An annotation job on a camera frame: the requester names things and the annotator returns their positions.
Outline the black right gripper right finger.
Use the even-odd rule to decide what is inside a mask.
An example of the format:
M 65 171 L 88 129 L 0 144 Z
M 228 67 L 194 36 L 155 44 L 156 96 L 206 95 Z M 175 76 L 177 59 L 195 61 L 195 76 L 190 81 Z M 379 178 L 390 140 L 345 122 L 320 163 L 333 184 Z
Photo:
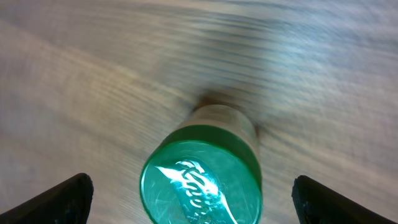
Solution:
M 395 224 L 306 175 L 294 180 L 292 199 L 300 224 Z

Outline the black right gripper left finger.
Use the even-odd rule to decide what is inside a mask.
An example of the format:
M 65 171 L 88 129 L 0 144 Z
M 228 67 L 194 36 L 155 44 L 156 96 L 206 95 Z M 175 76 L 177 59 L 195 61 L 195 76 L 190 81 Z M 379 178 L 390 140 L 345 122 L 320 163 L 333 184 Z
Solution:
M 94 187 L 89 175 L 79 173 L 42 194 L 1 214 L 1 223 L 82 223 L 90 214 Z

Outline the green lid jar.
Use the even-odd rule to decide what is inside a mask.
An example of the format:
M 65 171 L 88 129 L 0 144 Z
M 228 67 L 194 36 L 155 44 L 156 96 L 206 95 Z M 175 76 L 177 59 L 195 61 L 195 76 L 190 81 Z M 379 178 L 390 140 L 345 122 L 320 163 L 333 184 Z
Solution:
M 139 188 L 153 223 L 258 223 L 262 174 L 254 125 L 229 106 L 195 110 L 150 155 Z

